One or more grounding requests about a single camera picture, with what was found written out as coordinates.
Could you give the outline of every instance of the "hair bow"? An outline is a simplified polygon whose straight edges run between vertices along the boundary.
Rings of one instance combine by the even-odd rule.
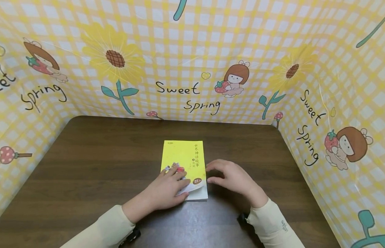
[[[249,62],[246,62],[246,63],[245,63],[245,62],[243,62],[243,60],[240,60],[240,61],[239,61],[239,64],[240,64],[240,65],[244,65],[244,66],[246,66],[246,67],[249,67],[249,66],[250,66],[250,63],[249,63]]]
[[[370,137],[370,136],[367,136],[367,129],[366,129],[366,128],[362,128],[362,129],[361,129],[361,133],[362,133],[362,135],[364,136],[364,138],[366,139],[366,143],[367,143],[368,145],[373,144],[373,138]]]
[[[42,45],[37,41],[29,41],[26,37],[24,37],[23,40],[27,43],[30,43],[30,44],[33,44],[33,45],[39,47],[40,49],[42,48]]]

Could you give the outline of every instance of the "sunflower center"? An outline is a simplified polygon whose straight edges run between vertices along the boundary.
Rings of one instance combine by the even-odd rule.
[[[119,52],[115,52],[114,50],[108,50],[105,53],[105,57],[111,63],[111,65],[115,67],[125,67],[125,59],[120,55]]]
[[[286,73],[286,78],[292,78],[294,74],[296,74],[298,68],[300,67],[299,64],[293,65]]]

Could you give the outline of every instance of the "checkered pattern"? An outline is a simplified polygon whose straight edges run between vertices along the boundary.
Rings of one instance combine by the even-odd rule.
[[[33,154],[0,164],[0,214],[74,116],[154,118],[146,113],[155,111],[167,120],[271,124],[276,113],[283,112],[279,129],[342,247],[364,238],[357,218],[363,209],[376,221],[371,235],[385,234],[385,23],[355,48],[385,16],[385,0],[188,0],[174,21],[178,5],[179,0],[0,1],[0,45],[6,49],[0,65],[9,78],[17,78],[0,91],[0,148]],[[122,89],[139,90],[125,97],[134,116],[120,101],[103,95],[101,86],[114,90],[116,82],[99,80],[82,52],[86,44],[78,24],[94,22],[127,34],[125,42],[142,50],[142,81],[121,82]],[[60,83],[32,69],[23,37],[38,41],[69,81]],[[259,98],[274,94],[268,81],[272,69],[290,49],[303,50],[305,44],[315,47],[315,70],[284,92],[286,97],[272,104],[262,120]],[[250,62],[250,76],[242,94],[227,99],[214,86],[240,60]],[[202,73],[211,77],[203,79]],[[160,93],[157,81],[165,90],[192,88],[198,82],[195,91],[200,94]],[[61,91],[48,91],[39,93],[36,106],[26,110],[32,105],[20,95],[28,100],[28,93],[33,96],[33,90],[54,84],[67,102],[59,102],[64,99]],[[301,100],[305,90],[310,107]],[[187,101],[221,104],[218,113],[210,115],[216,108],[191,112],[185,109]],[[309,111],[326,113],[318,126]],[[312,147],[296,140],[303,125]],[[346,126],[366,128],[374,143],[363,159],[347,162],[349,169],[341,171],[326,161],[323,143],[328,132]],[[308,167],[304,163],[313,161],[310,148],[319,159]]]

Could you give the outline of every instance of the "cartoon girl's hair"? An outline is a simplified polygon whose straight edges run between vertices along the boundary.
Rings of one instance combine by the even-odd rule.
[[[36,57],[36,55],[38,55],[38,56],[48,60],[49,62],[51,62],[53,65],[53,68],[55,68],[56,70],[60,70],[59,64],[56,62],[56,60],[54,60],[52,55],[50,55],[48,52],[46,52],[45,50],[42,49],[42,46],[41,46],[41,44],[39,44],[39,42],[29,41],[26,38],[23,38],[23,39],[24,39],[24,46],[26,47],[26,49],[30,52],[30,54],[34,58],[38,59]]]
[[[228,69],[227,73],[224,76],[224,81],[228,81],[228,76],[232,74],[243,78],[239,84],[245,84],[247,79],[249,78],[249,66],[249,62],[243,62],[243,60],[240,60],[238,65],[232,65]]]
[[[353,155],[347,155],[350,162],[361,160],[367,152],[367,146],[373,143],[373,138],[366,134],[367,130],[365,128],[359,131],[352,126],[347,126],[337,133],[337,140],[340,140],[342,136],[346,136],[352,151],[354,151]]]

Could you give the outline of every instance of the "wrist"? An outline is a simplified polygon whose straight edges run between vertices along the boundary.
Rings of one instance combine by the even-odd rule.
[[[130,222],[136,224],[153,212],[151,204],[141,193],[122,205],[122,211]]]
[[[268,196],[256,183],[254,183],[244,196],[249,201],[252,208],[261,208],[268,202]]]

